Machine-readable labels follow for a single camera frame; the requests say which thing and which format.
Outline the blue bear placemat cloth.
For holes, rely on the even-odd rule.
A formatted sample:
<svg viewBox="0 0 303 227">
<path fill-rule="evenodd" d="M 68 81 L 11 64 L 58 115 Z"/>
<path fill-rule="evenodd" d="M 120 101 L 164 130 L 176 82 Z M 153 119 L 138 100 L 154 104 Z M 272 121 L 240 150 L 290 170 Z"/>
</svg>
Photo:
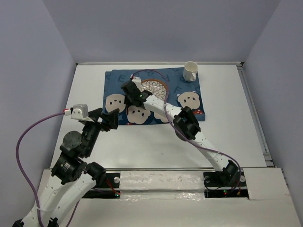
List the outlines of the blue bear placemat cloth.
<svg viewBox="0 0 303 227">
<path fill-rule="evenodd" d="M 181 108 L 190 107 L 198 121 L 205 120 L 205 111 L 200 92 L 199 81 L 187 82 L 183 78 L 183 68 L 166 68 L 154 70 L 112 70 L 105 73 L 103 110 L 107 113 L 119 109 L 119 125 L 163 124 L 168 120 L 151 111 L 143 110 L 134 105 L 126 114 L 124 104 L 125 93 L 122 84 L 130 80 L 131 74 L 146 79 L 157 79 L 167 86 L 167 102 Z"/>
</svg>

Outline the floral ceramic plate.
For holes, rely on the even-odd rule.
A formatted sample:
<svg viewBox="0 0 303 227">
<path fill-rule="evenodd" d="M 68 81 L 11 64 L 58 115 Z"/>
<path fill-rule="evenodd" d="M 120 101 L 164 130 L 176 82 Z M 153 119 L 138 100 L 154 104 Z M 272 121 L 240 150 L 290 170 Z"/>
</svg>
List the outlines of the floral ceramic plate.
<svg viewBox="0 0 303 227">
<path fill-rule="evenodd" d="M 167 94 L 167 86 L 160 80 L 157 79 L 146 79 L 141 82 L 141 91 L 149 91 L 162 101 L 165 100 Z"/>
</svg>

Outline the white ceramic mug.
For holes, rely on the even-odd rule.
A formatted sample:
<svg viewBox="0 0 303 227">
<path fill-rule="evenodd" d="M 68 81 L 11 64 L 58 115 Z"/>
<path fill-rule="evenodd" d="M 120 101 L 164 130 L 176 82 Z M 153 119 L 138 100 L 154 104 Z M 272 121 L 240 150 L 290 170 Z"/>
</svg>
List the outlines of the white ceramic mug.
<svg viewBox="0 0 303 227">
<path fill-rule="evenodd" d="M 187 82 L 196 81 L 196 75 L 198 72 L 198 65 L 196 62 L 188 61 L 184 64 L 183 78 Z"/>
</svg>

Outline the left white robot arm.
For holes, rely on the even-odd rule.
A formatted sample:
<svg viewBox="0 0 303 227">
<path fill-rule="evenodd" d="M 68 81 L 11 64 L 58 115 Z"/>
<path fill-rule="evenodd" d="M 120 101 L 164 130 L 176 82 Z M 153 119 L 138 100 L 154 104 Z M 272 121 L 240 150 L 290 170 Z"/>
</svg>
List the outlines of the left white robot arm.
<svg viewBox="0 0 303 227">
<path fill-rule="evenodd" d="M 70 116 L 83 124 L 81 132 L 66 133 L 60 146 L 60 156 L 51 169 L 45 188 L 41 194 L 33 186 L 20 162 L 19 148 L 25 134 L 41 122 L 56 116 Z M 76 210 L 80 199 L 89 191 L 105 184 L 110 188 L 103 192 L 106 198 L 118 198 L 111 181 L 106 177 L 106 170 L 96 162 L 86 163 L 94 148 L 99 133 L 118 128 L 119 110 L 104 113 L 102 108 L 92 111 L 87 105 L 74 105 L 60 113 L 45 117 L 21 134 L 16 145 L 16 160 L 25 180 L 31 187 L 35 203 L 30 212 L 22 219 L 14 222 L 15 227 L 58 227 L 70 210 Z"/>
</svg>

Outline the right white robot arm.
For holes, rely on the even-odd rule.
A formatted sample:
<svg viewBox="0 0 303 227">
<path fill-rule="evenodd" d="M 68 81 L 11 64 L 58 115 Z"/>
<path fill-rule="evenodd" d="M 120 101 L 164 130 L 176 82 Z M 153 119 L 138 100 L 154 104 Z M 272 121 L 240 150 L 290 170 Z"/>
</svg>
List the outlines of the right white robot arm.
<svg viewBox="0 0 303 227">
<path fill-rule="evenodd" d="M 177 107 L 161 100 L 149 91 L 141 91 L 133 81 L 122 84 L 127 104 L 141 107 L 145 110 L 165 117 L 174 129 L 177 137 L 193 145 L 212 165 L 215 170 L 215 180 L 220 186 L 240 185 L 239 163 L 231 156 L 215 150 L 215 147 L 203 134 L 193 111 L 188 107 Z"/>
</svg>

